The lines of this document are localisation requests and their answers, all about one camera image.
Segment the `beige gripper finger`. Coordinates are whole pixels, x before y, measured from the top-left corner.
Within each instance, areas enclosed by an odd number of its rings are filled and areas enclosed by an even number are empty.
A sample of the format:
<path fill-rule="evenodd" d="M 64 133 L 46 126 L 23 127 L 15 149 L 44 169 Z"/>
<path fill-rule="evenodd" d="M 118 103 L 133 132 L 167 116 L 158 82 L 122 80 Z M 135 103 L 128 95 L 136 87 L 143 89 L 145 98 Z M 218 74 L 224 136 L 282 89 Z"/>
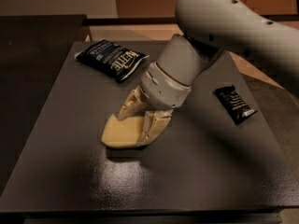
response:
<path fill-rule="evenodd" d="M 141 111 L 149 104 L 145 101 L 140 86 L 137 86 L 135 89 L 131 90 L 127 96 L 124 104 L 122 105 L 117 119 L 119 121 L 125 120 L 129 117 L 132 117 L 135 113 Z"/>
<path fill-rule="evenodd" d="M 141 147 L 152 143 L 167 127 L 171 118 L 172 110 L 147 111 L 137 145 Z"/>

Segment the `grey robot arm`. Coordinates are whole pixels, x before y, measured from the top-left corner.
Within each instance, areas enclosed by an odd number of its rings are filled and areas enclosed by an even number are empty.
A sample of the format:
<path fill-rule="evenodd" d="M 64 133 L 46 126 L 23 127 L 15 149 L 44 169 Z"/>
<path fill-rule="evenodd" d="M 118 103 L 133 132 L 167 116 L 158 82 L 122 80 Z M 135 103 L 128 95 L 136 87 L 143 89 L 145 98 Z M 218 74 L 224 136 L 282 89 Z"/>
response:
<path fill-rule="evenodd" d="M 299 31 L 267 20 L 239 0 L 178 0 L 176 19 L 182 35 L 173 35 L 165 49 L 128 95 L 118 120 L 130 119 L 150 105 L 143 123 L 122 132 L 118 147 L 151 143 L 165 129 L 194 80 L 224 50 L 261 67 L 293 95 L 299 90 Z"/>

